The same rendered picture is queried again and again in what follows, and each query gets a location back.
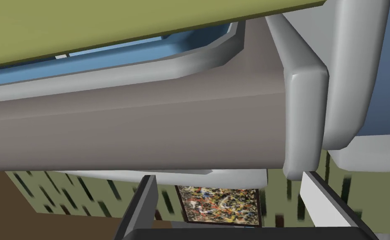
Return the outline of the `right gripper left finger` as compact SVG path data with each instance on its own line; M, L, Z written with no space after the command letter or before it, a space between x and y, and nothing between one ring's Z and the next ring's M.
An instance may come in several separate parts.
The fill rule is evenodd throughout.
M155 175L145 175L136 189L124 213L114 240L124 238L136 229L151 228L158 202L158 188Z

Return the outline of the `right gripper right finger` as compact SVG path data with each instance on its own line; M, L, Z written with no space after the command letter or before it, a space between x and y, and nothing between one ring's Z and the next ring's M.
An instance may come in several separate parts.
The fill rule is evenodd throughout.
M345 240L379 240L316 172L303 172L300 196L315 227L339 229Z

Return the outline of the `framed colourful speckled painting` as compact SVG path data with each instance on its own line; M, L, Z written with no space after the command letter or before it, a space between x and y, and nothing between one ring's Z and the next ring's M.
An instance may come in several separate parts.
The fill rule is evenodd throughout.
M261 227L258 189L175 186L187 223Z

